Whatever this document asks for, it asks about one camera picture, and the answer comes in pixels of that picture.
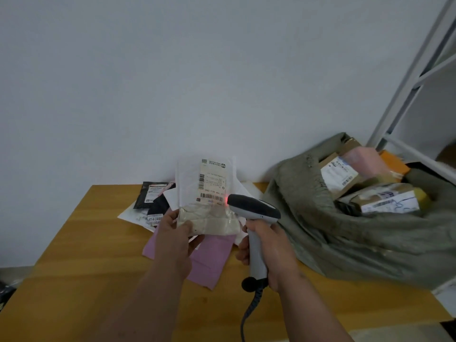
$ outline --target hand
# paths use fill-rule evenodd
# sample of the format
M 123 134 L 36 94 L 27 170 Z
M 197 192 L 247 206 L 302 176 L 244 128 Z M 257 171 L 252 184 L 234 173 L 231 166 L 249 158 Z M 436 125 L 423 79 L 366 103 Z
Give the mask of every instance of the hand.
M 177 270 L 182 280 L 187 278 L 191 271 L 190 254 L 204 240 L 204 235 L 198 235 L 188 242 L 192 223 L 186 221 L 176 229 L 176 218 L 179 210 L 168 210 L 160 221 L 155 242 L 155 261 L 165 269 Z
M 269 227 L 263 220 L 247 220 L 243 230 L 247 231 L 246 228 L 256 232 L 261 240 L 263 258 L 269 270 L 269 287 L 273 291 L 278 292 L 287 281 L 303 276 L 296 263 L 293 247 L 278 224 Z M 244 265 L 249 264 L 248 236 L 239 244 L 236 258 Z

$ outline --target forearm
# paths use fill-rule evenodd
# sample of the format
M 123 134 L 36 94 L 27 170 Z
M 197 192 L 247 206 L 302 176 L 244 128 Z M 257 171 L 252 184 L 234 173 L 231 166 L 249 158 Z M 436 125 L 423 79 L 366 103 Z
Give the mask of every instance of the forearm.
M 353 341 L 303 275 L 284 281 L 279 295 L 290 342 Z
M 126 305 L 91 341 L 170 341 L 181 288 L 182 279 L 172 266 L 154 262 Z

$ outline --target plastic mailer bag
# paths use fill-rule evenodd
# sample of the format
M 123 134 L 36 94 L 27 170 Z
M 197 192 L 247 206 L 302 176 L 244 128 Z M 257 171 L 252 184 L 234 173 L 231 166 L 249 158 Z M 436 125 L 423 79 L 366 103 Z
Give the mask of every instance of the plastic mailer bag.
M 240 224 L 227 204 L 234 190 L 234 158 L 191 156 L 177 163 L 176 186 L 179 199 L 177 227 L 193 223 L 191 235 L 234 235 Z

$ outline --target right hand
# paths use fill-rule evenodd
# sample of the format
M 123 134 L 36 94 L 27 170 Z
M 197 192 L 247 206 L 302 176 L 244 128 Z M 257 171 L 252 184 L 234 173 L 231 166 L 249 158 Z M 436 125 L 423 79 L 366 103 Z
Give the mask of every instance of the right hand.
M 268 267 L 269 287 L 273 291 L 280 291 L 288 281 L 293 281 L 302 273 L 296 263 L 296 256 L 288 241 L 285 231 L 278 224 L 269 226 L 263 220 L 247 220 L 245 227 L 256 232 L 261 240 L 261 250 L 266 266 Z M 244 265 L 249 264 L 248 236 L 239 244 L 236 258 Z

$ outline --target left hand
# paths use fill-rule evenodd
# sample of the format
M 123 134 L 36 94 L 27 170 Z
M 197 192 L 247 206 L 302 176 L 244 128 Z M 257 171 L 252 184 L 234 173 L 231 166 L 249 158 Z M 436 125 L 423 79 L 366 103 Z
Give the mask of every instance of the left hand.
M 169 270 L 176 270 L 182 281 L 191 271 L 190 254 L 204 240 L 204 235 L 198 235 L 188 242 L 192 223 L 186 221 L 176 228 L 175 219 L 179 210 L 168 210 L 160 221 L 155 247 L 155 262 Z

